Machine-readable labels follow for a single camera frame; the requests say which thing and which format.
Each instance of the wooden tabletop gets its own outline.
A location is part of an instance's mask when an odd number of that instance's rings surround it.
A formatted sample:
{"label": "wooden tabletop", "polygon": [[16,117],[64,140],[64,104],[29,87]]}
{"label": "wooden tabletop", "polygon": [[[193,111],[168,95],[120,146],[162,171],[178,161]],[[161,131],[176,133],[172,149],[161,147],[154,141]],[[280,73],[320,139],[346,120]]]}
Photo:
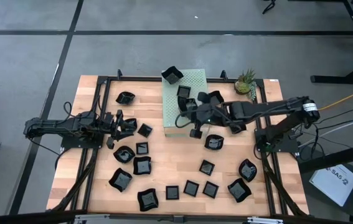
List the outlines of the wooden tabletop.
{"label": "wooden tabletop", "polygon": [[[97,76],[82,75],[75,95],[72,114],[76,115],[90,110],[95,93]],[[264,80],[266,98],[268,101],[282,100],[278,80]],[[209,91],[219,90],[225,101],[248,100],[246,96],[237,95],[230,83],[208,83]],[[122,91],[130,91],[136,95],[132,105],[121,106],[115,102]],[[139,211],[137,193],[149,188],[155,188],[159,207],[148,212],[151,214],[184,214],[184,215],[235,215],[235,216],[267,216],[269,208],[266,196],[265,180],[261,161],[253,155],[255,137],[253,130],[256,125],[247,125],[247,131],[231,135],[228,128],[212,126],[209,134],[219,134],[225,138],[224,146],[219,151],[210,151],[204,147],[205,136],[202,139],[166,138],[162,126],[161,82],[130,82],[112,81],[107,111],[115,113],[122,109],[125,119],[136,118],[138,127],[143,123],[153,128],[146,139],[135,133],[134,136],[116,142],[113,150],[106,147],[105,142],[99,150],[89,201],[88,211],[92,213],[142,213]],[[272,124],[280,122],[285,116],[272,116]],[[133,175],[128,188],[120,193],[109,183],[117,168],[133,173],[133,162],[121,164],[113,153],[120,146],[129,146],[136,152],[136,142],[148,141],[152,171],[149,175]],[[47,208],[55,207],[70,190],[77,176],[81,149],[71,149],[59,160],[52,190],[50,191]],[[202,160],[215,164],[211,176],[199,172]],[[246,184],[252,191],[251,196],[243,202],[236,203],[227,190],[227,186],[240,178],[238,167],[244,159],[249,159],[258,168],[257,176]],[[308,213],[308,206],[299,174],[298,164],[288,153],[278,153],[282,181],[291,198],[301,210]],[[184,194],[182,191],[187,180],[199,184],[196,197]],[[202,193],[204,185],[210,181],[219,186],[216,198],[210,198]],[[180,200],[166,200],[167,185],[179,186]],[[82,186],[77,208],[82,207],[85,185]],[[276,188],[273,186],[273,197],[276,211],[280,205]]]}

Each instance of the green mesh block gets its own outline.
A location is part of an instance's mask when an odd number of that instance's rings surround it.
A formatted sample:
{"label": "green mesh block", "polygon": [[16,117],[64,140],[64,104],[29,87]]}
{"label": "green mesh block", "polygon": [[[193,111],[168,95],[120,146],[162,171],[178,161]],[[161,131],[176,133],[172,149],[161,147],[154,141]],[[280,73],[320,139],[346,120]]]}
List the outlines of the green mesh block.
{"label": "green mesh block", "polygon": [[[198,105],[201,104],[201,102],[197,100],[199,92],[203,91],[208,93],[207,78],[204,69],[186,69],[180,71],[183,73],[184,77],[173,85],[162,78],[162,117],[164,128],[176,128],[175,119],[180,113],[176,95],[179,85],[191,87],[189,98],[195,98],[195,102]],[[177,123],[178,125],[182,125],[187,122],[189,122],[187,118],[179,118]]]}

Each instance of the gray floor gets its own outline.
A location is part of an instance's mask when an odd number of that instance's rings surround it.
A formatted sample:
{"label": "gray floor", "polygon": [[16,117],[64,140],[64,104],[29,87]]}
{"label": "gray floor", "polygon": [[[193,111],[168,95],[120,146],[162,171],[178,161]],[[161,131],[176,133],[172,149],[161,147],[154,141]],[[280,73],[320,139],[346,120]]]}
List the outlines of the gray floor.
{"label": "gray floor", "polygon": [[[343,4],[278,1],[262,15],[267,4],[254,0],[91,0],[83,4],[77,30],[353,30]],[[67,30],[76,5],[76,0],[0,1],[0,29]],[[24,122],[42,109],[64,40],[64,36],[0,36],[0,215],[6,213],[29,145],[22,135]],[[237,77],[242,70],[254,68],[258,78],[279,79],[285,98],[309,95],[319,106],[353,93],[353,85],[309,82],[310,75],[346,75],[353,70],[352,38],[74,36],[49,117],[65,116],[62,104],[73,101],[80,75],[115,75],[120,68],[124,75],[158,76],[171,65],[204,68],[208,77],[218,77],[223,69]],[[350,108],[353,99],[324,111],[322,117]],[[328,124],[345,119],[353,119],[353,113]],[[353,146],[353,126],[328,138]],[[327,152],[344,149],[321,143]],[[57,150],[60,138],[45,136],[42,144]],[[44,211],[54,160],[53,154],[40,149],[21,213]],[[310,195],[307,200],[316,217],[347,218]]]}

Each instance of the yellow cable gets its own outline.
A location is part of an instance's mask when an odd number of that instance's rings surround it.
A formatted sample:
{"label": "yellow cable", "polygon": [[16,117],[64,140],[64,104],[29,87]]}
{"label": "yellow cable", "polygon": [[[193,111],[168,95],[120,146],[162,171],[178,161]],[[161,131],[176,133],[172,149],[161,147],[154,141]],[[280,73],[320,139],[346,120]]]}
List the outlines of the yellow cable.
{"label": "yellow cable", "polygon": [[330,105],[328,105],[328,106],[325,106],[325,107],[323,107],[323,108],[320,108],[319,111],[325,110],[325,109],[327,109],[327,108],[330,108],[330,107],[332,107],[332,106],[334,106],[334,105],[336,105],[336,104],[338,104],[338,103],[340,103],[340,102],[346,101],[347,99],[349,99],[349,98],[351,98],[351,97],[353,97],[353,94],[352,94],[351,96],[347,96],[347,97],[343,98],[342,100],[339,100],[339,101],[337,101],[337,102],[335,102],[335,103],[332,103],[332,104],[330,104]]}

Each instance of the potted plant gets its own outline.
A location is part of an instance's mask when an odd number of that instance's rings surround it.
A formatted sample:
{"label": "potted plant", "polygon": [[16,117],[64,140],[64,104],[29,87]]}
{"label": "potted plant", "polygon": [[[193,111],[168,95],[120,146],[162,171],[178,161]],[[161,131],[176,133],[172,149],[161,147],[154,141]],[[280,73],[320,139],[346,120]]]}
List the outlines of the potted plant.
{"label": "potted plant", "polygon": [[234,83],[234,90],[239,95],[248,94],[249,99],[254,100],[257,97],[257,83],[254,79],[255,73],[253,69],[248,69],[246,74],[243,73],[238,77]]}

